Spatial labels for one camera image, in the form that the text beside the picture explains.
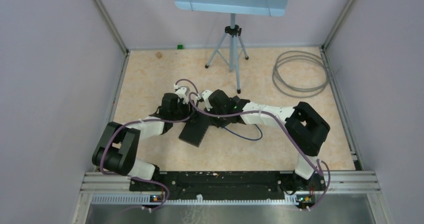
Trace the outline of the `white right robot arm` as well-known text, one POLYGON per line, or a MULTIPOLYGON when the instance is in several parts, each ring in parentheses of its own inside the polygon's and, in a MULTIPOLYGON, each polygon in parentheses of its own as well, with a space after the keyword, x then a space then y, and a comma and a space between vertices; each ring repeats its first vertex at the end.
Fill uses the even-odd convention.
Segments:
POLYGON ((314 182, 313 174, 323 174, 318 155, 331 127, 309 103, 300 101, 295 106, 271 106, 238 96, 229 97, 220 89, 204 90, 194 98, 204 102, 201 113, 219 128, 229 124, 280 128, 298 151, 293 176, 297 189, 307 190, 314 182))

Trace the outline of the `black network switch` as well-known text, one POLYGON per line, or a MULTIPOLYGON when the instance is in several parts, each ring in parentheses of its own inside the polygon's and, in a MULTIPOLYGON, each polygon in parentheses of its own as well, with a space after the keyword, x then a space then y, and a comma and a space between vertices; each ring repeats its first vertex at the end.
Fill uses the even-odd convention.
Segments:
POLYGON ((250 103, 249 99, 243 99, 239 96, 234 96, 231 98, 231 110, 242 111, 246 104, 250 103))

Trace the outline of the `black mat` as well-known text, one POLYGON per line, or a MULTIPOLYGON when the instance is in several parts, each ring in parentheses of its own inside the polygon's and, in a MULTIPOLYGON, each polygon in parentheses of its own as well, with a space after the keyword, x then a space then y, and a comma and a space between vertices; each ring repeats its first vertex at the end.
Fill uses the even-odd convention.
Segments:
POLYGON ((210 126, 209 117, 200 114, 195 120, 187 122, 178 139, 194 147, 199 147, 210 126))

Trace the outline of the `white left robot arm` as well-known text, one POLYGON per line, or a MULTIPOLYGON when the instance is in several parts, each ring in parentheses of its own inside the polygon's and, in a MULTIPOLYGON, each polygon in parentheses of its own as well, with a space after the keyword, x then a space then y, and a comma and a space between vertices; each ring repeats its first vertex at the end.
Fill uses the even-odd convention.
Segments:
POLYGON ((186 123, 194 115, 189 92, 168 92, 161 105, 145 119, 126 124, 109 122, 92 154, 92 164, 105 175, 116 174, 141 179, 149 191, 160 186, 157 166, 137 158, 139 142, 167 133, 174 124, 186 123))

